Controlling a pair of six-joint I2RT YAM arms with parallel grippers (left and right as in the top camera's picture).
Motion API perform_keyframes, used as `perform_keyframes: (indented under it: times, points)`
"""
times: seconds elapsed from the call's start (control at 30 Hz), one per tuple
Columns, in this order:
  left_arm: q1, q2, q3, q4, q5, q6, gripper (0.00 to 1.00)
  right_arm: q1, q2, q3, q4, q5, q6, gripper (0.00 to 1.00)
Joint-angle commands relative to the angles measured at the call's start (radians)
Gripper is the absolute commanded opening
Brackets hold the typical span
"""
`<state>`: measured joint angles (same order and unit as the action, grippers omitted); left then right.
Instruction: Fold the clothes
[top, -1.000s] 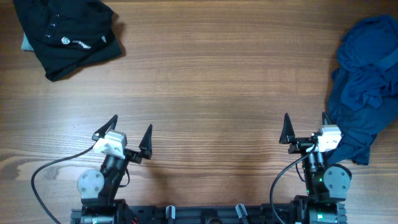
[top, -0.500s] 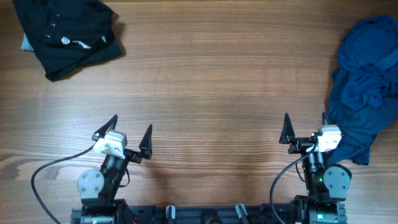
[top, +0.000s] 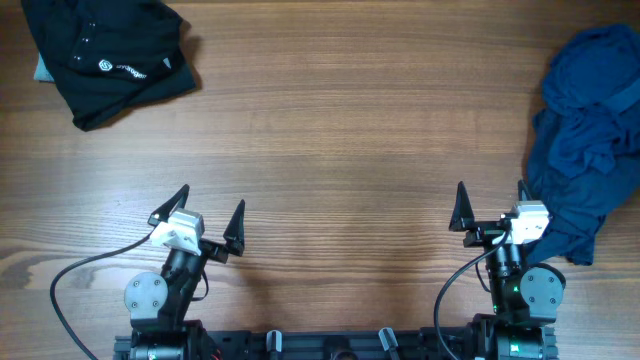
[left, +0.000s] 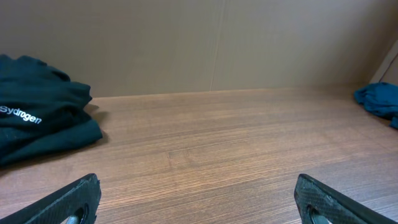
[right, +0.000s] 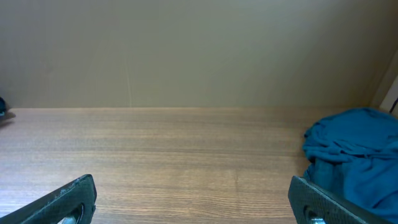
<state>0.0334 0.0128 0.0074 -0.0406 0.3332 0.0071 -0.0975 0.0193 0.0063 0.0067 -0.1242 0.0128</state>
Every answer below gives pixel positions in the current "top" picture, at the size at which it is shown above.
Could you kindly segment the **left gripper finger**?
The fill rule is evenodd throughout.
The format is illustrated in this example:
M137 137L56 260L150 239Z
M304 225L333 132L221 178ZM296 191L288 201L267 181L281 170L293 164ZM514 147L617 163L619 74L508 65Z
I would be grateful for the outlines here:
M239 257L243 255L245 250L245 206L245 200L242 199L237 205L223 234L228 252Z
M156 208L149 216L147 223L157 226L167 222L171 214L177 209L183 209L187 203L190 186L184 184L169 200Z

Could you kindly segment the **blue polo shirt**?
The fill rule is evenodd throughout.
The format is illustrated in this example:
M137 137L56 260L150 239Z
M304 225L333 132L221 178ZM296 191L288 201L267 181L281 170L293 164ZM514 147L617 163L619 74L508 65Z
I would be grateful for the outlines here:
M614 24L576 34L551 61L543 98L560 116L549 164L569 178L611 172L639 152L639 33Z

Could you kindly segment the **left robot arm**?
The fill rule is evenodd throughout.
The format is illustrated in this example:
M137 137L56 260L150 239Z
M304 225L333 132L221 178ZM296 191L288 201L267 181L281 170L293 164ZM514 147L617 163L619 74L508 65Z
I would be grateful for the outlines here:
M204 360L223 353L199 320L187 320L191 303L202 300L195 291L207 283L208 261L226 263L245 250L244 201L237 205L222 243L205 239L203 216L186 208L190 187L185 184L148 219L155 246L169 249L161 271L133 277L124 292L132 333L114 344L115 359Z

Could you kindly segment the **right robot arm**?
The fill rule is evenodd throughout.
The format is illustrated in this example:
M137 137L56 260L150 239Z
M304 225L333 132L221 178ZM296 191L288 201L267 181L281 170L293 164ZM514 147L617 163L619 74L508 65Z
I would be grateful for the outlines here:
M553 360L559 357L555 329L566 278L556 268L531 265L525 247L542 237L550 214L527 185L518 183L519 198L494 221L475 218L465 185L457 185L449 230L463 232L463 246L480 247L486 262L493 312L468 323L454 359Z

